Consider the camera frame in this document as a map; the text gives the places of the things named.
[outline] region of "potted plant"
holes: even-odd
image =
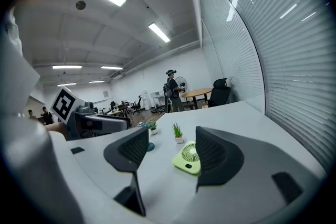
[[[149,129],[150,134],[152,135],[158,133],[156,122],[152,122],[151,124],[149,124],[148,129]]]
[[[174,133],[175,141],[177,142],[177,144],[181,144],[184,142],[181,128],[178,126],[176,122],[173,123],[173,133]]]

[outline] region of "black square pattern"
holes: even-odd
[[[53,110],[58,114],[58,116],[66,120],[75,100],[76,99],[72,97],[71,94],[62,89],[53,106]]]

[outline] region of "chair headrest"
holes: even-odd
[[[226,78],[225,79],[217,79],[215,82],[214,82],[214,88],[216,89],[226,89]]]

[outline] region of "round ceiling speaker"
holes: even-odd
[[[83,0],[80,0],[76,3],[76,9],[83,10],[86,7],[86,3]]]

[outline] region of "green plant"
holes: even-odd
[[[178,126],[176,122],[173,123],[173,133],[176,138],[180,138],[183,135],[181,128]]]
[[[157,127],[156,122],[152,122],[151,124],[148,125],[148,129],[155,130]]]

